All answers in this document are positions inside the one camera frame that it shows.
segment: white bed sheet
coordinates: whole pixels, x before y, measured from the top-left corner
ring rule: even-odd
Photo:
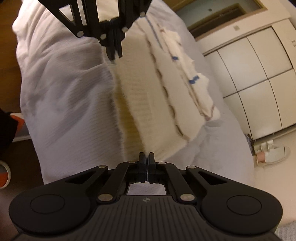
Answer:
[[[153,0],[149,11],[159,24],[179,33],[196,70],[210,79],[209,93],[221,112],[220,120],[207,122],[195,140],[167,161],[180,169],[193,164],[253,185],[247,141],[193,36],[161,0]],[[22,73],[21,109],[44,183],[97,165],[115,168],[123,157],[104,49],[96,39],[76,38],[37,0],[24,0],[13,30]],[[136,186],[131,193],[139,193]],[[160,193],[159,188],[149,190]]]

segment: ribbed black surface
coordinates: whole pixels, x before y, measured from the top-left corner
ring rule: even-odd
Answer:
[[[280,239],[273,233],[257,237],[228,236],[207,225],[193,206],[178,204],[171,196],[122,196],[114,204],[99,206],[83,227],[70,234],[51,238],[21,234],[15,240],[279,241]]]

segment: sneaker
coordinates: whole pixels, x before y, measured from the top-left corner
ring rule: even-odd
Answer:
[[[9,166],[5,162],[0,161],[0,189],[7,187],[10,182],[10,177]]]
[[[17,132],[13,142],[25,141],[31,139],[22,113],[11,113],[10,117],[18,121]]]

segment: wooden floor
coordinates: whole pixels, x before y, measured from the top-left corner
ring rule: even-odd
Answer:
[[[21,74],[15,58],[16,37],[11,30],[21,0],[4,0],[0,3],[0,108],[20,112]],[[40,166],[30,140],[13,143],[0,152],[0,160],[11,169],[11,182],[0,189],[0,241],[9,241],[17,231],[13,226],[8,207],[20,192],[43,184]]]

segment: logo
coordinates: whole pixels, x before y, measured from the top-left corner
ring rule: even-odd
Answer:
[[[143,198],[143,202],[145,202],[145,203],[150,202],[150,198],[148,198],[148,197]]]

